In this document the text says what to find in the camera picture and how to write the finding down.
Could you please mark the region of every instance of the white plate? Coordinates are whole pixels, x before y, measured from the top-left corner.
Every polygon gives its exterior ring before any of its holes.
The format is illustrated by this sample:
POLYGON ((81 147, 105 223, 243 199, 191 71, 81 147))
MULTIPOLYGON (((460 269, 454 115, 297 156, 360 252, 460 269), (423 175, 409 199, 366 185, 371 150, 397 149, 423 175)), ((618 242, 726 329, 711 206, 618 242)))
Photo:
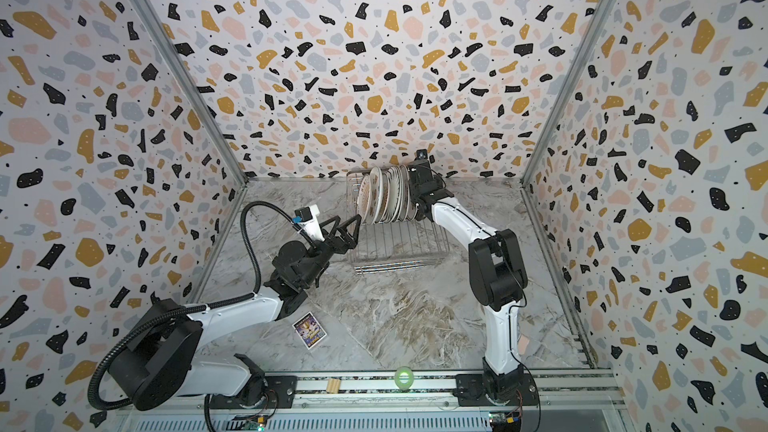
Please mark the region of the white plate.
POLYGON ((360 182, 360 190, 357 191, 357 213, 360 214, 362 223, 366 223, 368 216, 368 204, 371 201, 371 177, 363 176, 360 182))

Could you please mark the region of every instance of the dish rack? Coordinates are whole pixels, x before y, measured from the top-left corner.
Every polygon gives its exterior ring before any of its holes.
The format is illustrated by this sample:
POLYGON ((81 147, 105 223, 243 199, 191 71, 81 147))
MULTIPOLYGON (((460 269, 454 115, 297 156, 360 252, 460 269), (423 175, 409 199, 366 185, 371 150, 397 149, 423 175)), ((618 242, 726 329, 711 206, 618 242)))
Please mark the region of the dish rack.
MULTIPOLYGON (((391 167, 380 167, 384 172, 391 167)), ((357 193, 370 168, 346 174, 346 206, 357 214, 357 193)), ((424 219, 361 224, 357 247, 349 252, 358 274, 393 272, 439 263, 448 255, 448 234, 443 227, 424 219)))

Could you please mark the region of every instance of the patterned wall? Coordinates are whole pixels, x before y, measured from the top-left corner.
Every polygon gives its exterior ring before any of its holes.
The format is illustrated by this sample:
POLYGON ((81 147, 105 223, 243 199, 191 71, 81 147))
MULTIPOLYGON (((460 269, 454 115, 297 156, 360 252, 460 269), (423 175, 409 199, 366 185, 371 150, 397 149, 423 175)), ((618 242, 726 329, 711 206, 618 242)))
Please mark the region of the patterned wall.
POLYGON ((524 169, 598 0, 151 0, 249 176, 524 169))
POLYGON ((638 430, 768 430, 765 0, 618 0, 531 185, 638 430))
POLYGON ((191 292, 234 180, 127 0, 4 0, 0 32, 0 430, 104 428, 96 363, 191 292))

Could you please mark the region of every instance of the metal corner post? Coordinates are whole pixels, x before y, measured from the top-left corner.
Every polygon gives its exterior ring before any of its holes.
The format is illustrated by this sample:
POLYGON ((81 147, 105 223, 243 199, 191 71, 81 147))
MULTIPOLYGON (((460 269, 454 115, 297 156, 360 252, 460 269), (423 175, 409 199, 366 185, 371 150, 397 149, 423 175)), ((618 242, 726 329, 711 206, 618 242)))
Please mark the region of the metal corner post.
POLYGON ((184 92, 187 98, 192 102, 192 107, 197 110, 197 116, 203 122, 208 137, 218 149, 222 160, 224 160, 224 163, 229 167, 230 172, 232 172, 232 176, 235 177, 235 180, 237 181, 236 187, 242 188, 243 184, 247 182, 247 178, 243 171, 240 170, 240 165, 237 163, 237 159, 232 153, 232 149, 230 149, 226 140, 224 140, 224 137, 221 135, 219 127, 216 125, 216 121, 208 113, 208 105, 197 90, 197 87, 192 81, 192 76, 187 72, 187 68, 184 67, 181 59, 179 59, 174 44, 170 42, 170 39, 166 35, 163 29, 163 24, 160 22, 158 15, 154 12, 152 4, 150 4, 149 0, 129 1, 134 12, 139 15, 141 23, 147 28, 150 38, 157 46, 163 60, 165 60, 166 65, 170 69, 170 72, 173 74, 176 81, 178 81, 182 92, 184 92))

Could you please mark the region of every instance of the marble floor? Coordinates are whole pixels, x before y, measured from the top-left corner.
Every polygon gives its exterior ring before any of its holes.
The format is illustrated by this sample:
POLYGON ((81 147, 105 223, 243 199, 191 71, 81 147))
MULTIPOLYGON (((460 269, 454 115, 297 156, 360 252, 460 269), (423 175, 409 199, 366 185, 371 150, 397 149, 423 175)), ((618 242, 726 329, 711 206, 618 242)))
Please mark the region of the marble floor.
MULTIPOLYGON (((568 328, 542 250, 525 210, 519 184, 505 181, 448 182, 476 216, 518 236, 528 272, 528 306, 520 310, 519 347, 530 368, 587 368, 580 342, 568 328)), ((322 216, 349 213, 343 180, 251 182, 245 203, 272 202, 288 213, 316 203, 322 216)), ((252 290, 254 271, 238 220, 232 225, 201 300, 212 302, 252 290)), ((285 220, 264 207, 251 209, 248 232, 263 270, 281 245, 297 237, 285 220)), ((205 354, 242 353, 262 369, 414 370, 482 368, 485 322, 468 283, 466 249, 453 237, 437 265, 410 271, 356 274, 347 256, 335 256, 320 288, 291 317, 257 324, 206 346, 205 354), (328 336, 307 350, 293 322, 312 312, 328 336)))

